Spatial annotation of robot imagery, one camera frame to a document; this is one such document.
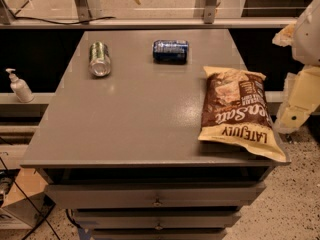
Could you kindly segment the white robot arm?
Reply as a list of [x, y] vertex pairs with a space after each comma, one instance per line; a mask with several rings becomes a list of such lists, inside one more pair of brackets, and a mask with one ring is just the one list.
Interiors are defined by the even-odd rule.
[[276, 115], [277, 132], [297, 131], [320, 106], [320, 0], [313, 0], [299, 18], [278, 32], [273, 44], [290, 46], [302, 69], [288, 73], [283, 102]]

